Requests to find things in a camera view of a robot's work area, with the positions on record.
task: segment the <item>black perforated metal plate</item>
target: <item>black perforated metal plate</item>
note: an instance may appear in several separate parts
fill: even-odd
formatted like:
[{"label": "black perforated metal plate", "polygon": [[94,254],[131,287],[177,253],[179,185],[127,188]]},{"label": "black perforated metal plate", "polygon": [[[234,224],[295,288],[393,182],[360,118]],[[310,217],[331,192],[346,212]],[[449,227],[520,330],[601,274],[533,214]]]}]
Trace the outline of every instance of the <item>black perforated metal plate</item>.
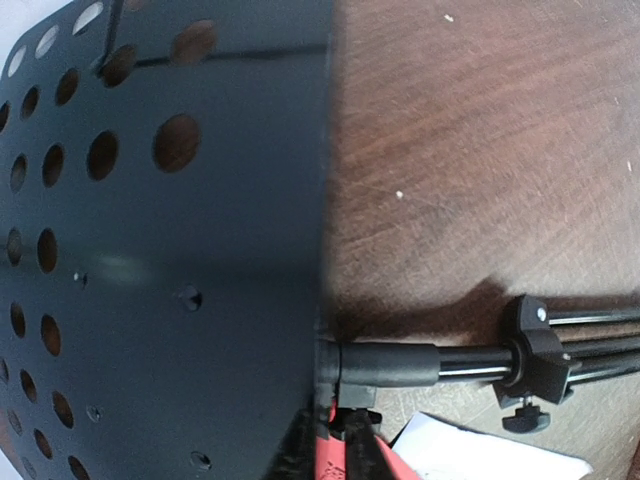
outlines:
[{"label": "black perforated metal plate", "polygon": [[[73,35],[91,3],[26,33],[0,81],[0,398],[21,424],[12,443],[27,478],[261,478],[313,392],[330,2],[105,2]],[[172,64],[175,37],[209,19],[217,46]],[[125,45],[137,63],[107,87],[102,61]],[[69,69],[77,90],[57,105]],[[156,143],[176,115],[199,142]],[[97,148],[96,170],[88,155],[106,131],[117,152]],[[59,158],[45,160],[54,145],[57,177]],[[158,148],[195,156],[169,173]],[[21,155],[23,183],[12,177]]]}]

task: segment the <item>red object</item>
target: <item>red object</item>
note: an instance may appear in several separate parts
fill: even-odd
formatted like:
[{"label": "red object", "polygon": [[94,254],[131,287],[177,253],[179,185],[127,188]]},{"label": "red object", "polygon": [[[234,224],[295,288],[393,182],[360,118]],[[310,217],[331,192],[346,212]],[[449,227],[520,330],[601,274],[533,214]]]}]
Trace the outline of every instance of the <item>red object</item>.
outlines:
[{"label": "red object", "polygon": [[[391,471],[398,480],[420,480],[420,477],[381,438],[377,440]],[[345,448],[344,442],[333,437],[329,437],[328,440],[317,438],[316,480],[346,480]]]}]

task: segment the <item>black knob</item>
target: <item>black knob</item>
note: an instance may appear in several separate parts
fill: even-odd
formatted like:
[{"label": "black knob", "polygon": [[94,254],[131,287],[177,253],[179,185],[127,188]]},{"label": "black knob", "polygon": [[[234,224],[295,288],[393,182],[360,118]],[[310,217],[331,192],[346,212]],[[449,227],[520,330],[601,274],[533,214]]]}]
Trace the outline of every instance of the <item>black knob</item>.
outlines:
[{"label": "black knob", "polygon": [[502,419],[502,427],[511,433],[540,432],[551,424],[551,416],[540,411],[540,407],[525,405],[516,409],[513,417]]}]

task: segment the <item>wooden table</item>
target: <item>wooden table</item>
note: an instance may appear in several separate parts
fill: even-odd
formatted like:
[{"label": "wooden table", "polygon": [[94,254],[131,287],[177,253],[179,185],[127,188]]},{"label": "wooden table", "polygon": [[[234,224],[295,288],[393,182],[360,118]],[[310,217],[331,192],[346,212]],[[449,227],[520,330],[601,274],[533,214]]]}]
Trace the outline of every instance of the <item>wooden table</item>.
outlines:
[{"label": "wooden table", "polygon": [[[348,0],[336,17],[338,337],[494,343],[524,292],[638,303],[640,2]],[[582,387],[523,440],[623,479],[639,388]],[[418,409],[499,433],[495,404],[479,385],[379,393],[389,435]]]}]

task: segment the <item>circular hole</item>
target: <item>circular hole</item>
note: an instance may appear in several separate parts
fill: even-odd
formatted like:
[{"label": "circular hole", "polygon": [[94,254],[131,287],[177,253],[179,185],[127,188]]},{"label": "circular hole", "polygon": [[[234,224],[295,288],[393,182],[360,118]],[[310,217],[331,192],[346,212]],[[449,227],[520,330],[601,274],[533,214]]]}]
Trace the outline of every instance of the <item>circular hole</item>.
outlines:
[{"label": "circular hole", "polygon": [[54,357],[60,355],[60,330],[58,329],[55,319],[51,315],[42,316],[40,334],[42,335],[44,346],[47,347],[49,353]]},{"label": "circular hole", "polygon": [[20,370],[20,383],[22,383],[22,389],[27,398],[36,403],[38,400],[38,392],[36,390],[36,384],[33,383],[33,378],[25,370]]},{"label": "circular hole", "polygon": [[178,65],[198,63],[216,46],[217,35],[211,20],[192,23],[176,36],[170,59]]},{"label": "circular hole", "polygon": [[24,100],[22,101],[22,110],[20,111],[20,117],[23,120],[26,120],[36,109],[38,106],[38,100],[40,99],[40,90],[38,87],[31,87],[27,94],[24,96]]},{"label": "circular hole", "polygon": [[53,187],[62,173],[64,150],[60,145],[52,146],[44,157],[42,164],[42,181],[47,188]]},{"label": "circular hole", "polygon": [[7,237],[7,256],[12,266],[17,266],[22,258],[22,236],[20,232],[12,228]]},{"label": "circular hole", "polygon": [[87,156],[89,176],[96,181],[103,180],[111,173],[118,156],[118,139],[112,132],[102,132],[96,137]]},{"label": "circular hole", "polygon": [[196,312],[202,306],[202,293],[193,285],[186,285],[178,292],[178,298],[188,312]]},{"label": "circular hole", "polygon": [[67,70],[56,89],[56,105],[64,105],[76,93],[78,83],[80,82],[80,74],[75,68]]},{"label": "circular hole", "polygon": [[7,410],[7,420],[9,420],[9,425],[13,428],[13,431],[18,435],[22,435],[22,423],[20,423],[20,419],[18,415],[13,410]]},{"label": "circular hole", "polygon": [[67,428],[73,428],[73,412],[69,402],[60,392],[53,392],[53,409],[62,424]]},{"label": "circular hole", "polygon": [[0,132],[4,130],[4,127],[7,126],[7,122],[9,121],[9,102],[4,102],[2,107],[0,107]]},{"label": "circular hole", "polygon": [[45,32],[36,47],[36,58],[44,57],[56,41],[60,27],[54,25]]},{"label": "circular hole", "polygon": [[175,173],[194,159],[200,146],[200,128],[188,115],[176,115],[167,120],[156,133],[153,158],[166,173]]},{"label": "circular hole", "polygon": [[24,185],[24,180],[27,177],[27,157],[24,155],[20,155],[16,158],[16,161],[13,162],[13,167],[11,167],[11,179],[9,180],[9,185],[11,186],[11,191],[13,193],[18,193]]},{"label": "circular hole", "polygon": [[99,423],[100,420],[102,420],[103,415],[104,413],[102,412],[102,409],[100,407],[96,407],[93,405],[87,406],[87,416],[93,423]]},{"label": "circular hole", "polygon": [[69,467],[71,468],[71,473],[73,473],[73,476],[78,480],[91,480],[91,477],[89,477],[87,470],[84,468],[84,466],[82,466],[82,463],[80,463],[80,460],[78,460],[76,457],[69,457]]},{"label": "circular hole", "polygon": [[33,465],[31,465],[31,462],[29,461],[29,459],[26,458],[26,457],[22,457],[21,460],[22,460],[22,465],[24,465],[24,470],[27,472],[27,474],[29,474],[29,476],[31,478],[33,478],[33,480],[38,478],[38,474],[36,473],[36,469],[33,468]]},{"label": "circular hole", "polygon": [[27,46],[26,45],[21,46],[20,49],[13,55],[13,58],[11,59],[11,63],[9,63],[9,69],[7,70],[7,75],[9,75],[10,77],[13,77],[13,75],[15,75],[15,73],[20,68],[20,65],[22,65],[22,60],[24,60],[24,55],[26,53],[27,53]]},{"label": "circular hole", "polygon": [[49,440],[47,440],[47,437],[45,437],[44,433],[42,433],[37,428],[33,431],[33,436],[35,437],[36,445],[38,445],[38,448],[40,449],[42,454],[49,460],[51,460],[53,458],[53,450],[51,450],[51,445],[49,445]]},{"label": "circular hole", "polygon": [[27,333],[27,323],[24,320],[22,307],[16,302],[11,304],[11,326],[18,337],[24,338]]},{"label": "circular hole", "polygon": [[136,47],[125,45],[116,50],[102,67],[102,81],[113,88],[124,82],[136,64]]},{"label": "circular hole", "polygon": [[5,362],[4,358],[0,358],[0,379],[4,383],[9,383],[9,367],[7,366],[7,362]]},{"label": "circular hole", "polygon": [[76,23],[73,25],[73,34],[74,35],[82,35],[85,33],[89,24],[93,22],[104,10],[104,5],[102,2],[95,2],[89,5],[84,11],[80,14]]},{"label": "circular hole", "polygon": [[76,272],[73,274],[73,281],[76,282],[82,290],[84,290],[87,283],[89,283],[89,275],[86,273]]},{"label": "circular hole", "polygon": [[46,228],[38,238],[38,263],[44,273],[50,273],[58,261],[58,244],[53,231]]},{"label": "circular hole", "polygon": [[139,12],[147,6],[148,0],[125,0],[124,8],[130,12]]},{"label": "circular hole", "polygon": [[211,460],[202,452],[191,452],[191,465],[198,470],[211,470]]}]

